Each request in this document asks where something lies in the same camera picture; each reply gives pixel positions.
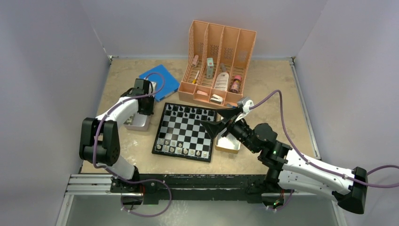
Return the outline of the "silver tin with white pieces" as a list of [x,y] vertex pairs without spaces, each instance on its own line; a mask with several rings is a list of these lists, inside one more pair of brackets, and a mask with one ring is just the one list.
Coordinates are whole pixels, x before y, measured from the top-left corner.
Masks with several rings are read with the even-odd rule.
[[128,130],[147,131],[151,121],[151,115],[134,114],[130,116],[124,123],[124,127]]

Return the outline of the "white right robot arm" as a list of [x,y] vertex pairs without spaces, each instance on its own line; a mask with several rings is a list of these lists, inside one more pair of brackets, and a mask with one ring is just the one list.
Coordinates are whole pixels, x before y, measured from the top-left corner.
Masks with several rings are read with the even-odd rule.
[[361,167],[345,169],[301,154],[290,145],[277,140],[277,133],[268,123],[251,128],[240,119],[241,109],[218,109],[220,121],[202,120],[206,132],[232,135],[250,152],[257,153],[258,160],[268,167],[264,179],[265,188],[299,190],[318,194],[337,202],[342,209],[364,214],[367,195],[367,171]]

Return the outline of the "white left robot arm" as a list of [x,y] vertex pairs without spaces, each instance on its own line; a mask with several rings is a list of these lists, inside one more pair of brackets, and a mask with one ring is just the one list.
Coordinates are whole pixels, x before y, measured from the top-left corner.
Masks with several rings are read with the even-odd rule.
[[151,116],[155,93],[151,81],[136,79],[109,110],[82,122],[79,157],[113,174],[130,193],[140,188],[140,176],[138,168],[120,155],[119,129],[135,114]]

